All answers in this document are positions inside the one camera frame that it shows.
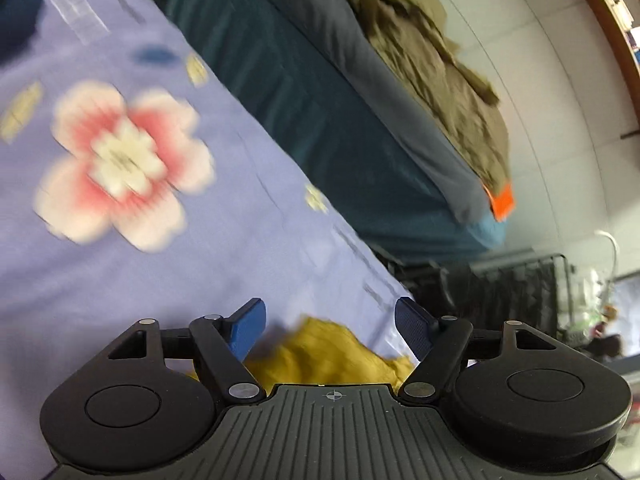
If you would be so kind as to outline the golden satin jacket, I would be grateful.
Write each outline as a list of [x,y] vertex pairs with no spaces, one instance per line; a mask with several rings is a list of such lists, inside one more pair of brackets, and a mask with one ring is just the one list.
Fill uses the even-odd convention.
[[380,356],[346,326],[305,316],[261,336],[244,360],[265,393],[280,385],[384,384],[398,390],[414,370],[408,356]]

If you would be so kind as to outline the black and navy folded clothes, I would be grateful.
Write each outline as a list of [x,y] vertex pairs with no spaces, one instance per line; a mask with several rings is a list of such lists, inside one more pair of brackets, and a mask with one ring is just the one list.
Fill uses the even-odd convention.
[[37,31],[43,0],[1,0],[1,64],[19,56]]

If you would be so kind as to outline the orange towel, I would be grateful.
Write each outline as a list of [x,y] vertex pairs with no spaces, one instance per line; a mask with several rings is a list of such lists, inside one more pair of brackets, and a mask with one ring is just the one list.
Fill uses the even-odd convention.
[[487,194],[490,210],[495,220],[498,222],[506,221],[516,207],[511,183],[506,182],[497,194],[491,192],[489,188],[484,188],[484,191]]

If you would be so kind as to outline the purple floral bed sheet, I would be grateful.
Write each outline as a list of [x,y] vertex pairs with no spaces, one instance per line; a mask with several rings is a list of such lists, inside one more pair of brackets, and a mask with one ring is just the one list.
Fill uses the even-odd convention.
[[50,392],[139,318],[265,301],[405,356],[404,288],[151,0],[43,0],[1,64],[1,474],[52,466]]

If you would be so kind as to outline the white arc lamp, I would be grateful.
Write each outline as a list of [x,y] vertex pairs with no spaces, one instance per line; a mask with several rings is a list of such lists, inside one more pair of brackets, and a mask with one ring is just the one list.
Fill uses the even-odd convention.
[[618,267],[620,266],[620,244],[618,244],[618,240],[616,240],[616,237],[611,232],[595,230],[594,235],[602,238],[602,240],[605,240],[606,244],[608,244],[608,274],[606,274],[605,286],[607,290],[610,290],[615,282]]

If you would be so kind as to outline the teal massage bed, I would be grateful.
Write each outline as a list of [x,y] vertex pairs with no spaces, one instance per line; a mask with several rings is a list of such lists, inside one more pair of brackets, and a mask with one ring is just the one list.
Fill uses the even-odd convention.
[[347,0],[154,0],[218,79],[377,252],[472,258],[506,225],[402,88]]

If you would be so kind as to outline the olive brown crumpled blanket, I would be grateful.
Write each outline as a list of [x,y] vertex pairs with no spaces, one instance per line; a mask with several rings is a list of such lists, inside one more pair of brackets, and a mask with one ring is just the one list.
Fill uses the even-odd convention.
[[511,192],[509,133],[491,84],[459,61],[439,0],[348,0],[386,66],[428,110],[488,195]]

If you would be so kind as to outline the wooden wall shelf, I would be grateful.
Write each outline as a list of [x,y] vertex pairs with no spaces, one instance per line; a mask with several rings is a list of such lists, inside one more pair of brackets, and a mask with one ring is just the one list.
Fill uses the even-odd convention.
[[561,60],[594,145],[639,134],[639,64],[616,0],[580,0],[559,26]]

